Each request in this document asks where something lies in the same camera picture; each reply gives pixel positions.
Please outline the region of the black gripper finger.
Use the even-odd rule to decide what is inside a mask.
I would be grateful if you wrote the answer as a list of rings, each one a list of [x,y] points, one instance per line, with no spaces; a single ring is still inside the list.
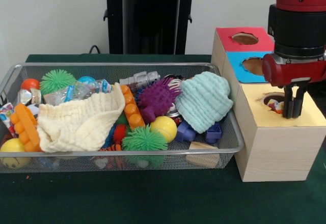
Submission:
[[[287,119],[292,118],[292,113],[293,113],[292,88],[293,85],[288,85],[284,87],[283,117]]]
[[[303,106],[303,98],[304,98],[304,94],[307,91],[307,88],[308,88],[307,83],[303,83],[298,86],[298,89],[296,91],[296,97],[293,100],[293,103],[294,103],[293,113],[292,113],[293,118],[298,118],[301,115],[302,106]]]

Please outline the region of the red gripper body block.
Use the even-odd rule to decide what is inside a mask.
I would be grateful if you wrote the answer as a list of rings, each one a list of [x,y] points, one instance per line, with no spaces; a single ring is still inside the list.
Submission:
[[[319,82],[325,79],[325,59],[285,59],[270,53],[262,59],[262,72],[264,79],[274,87],[301,81]]]

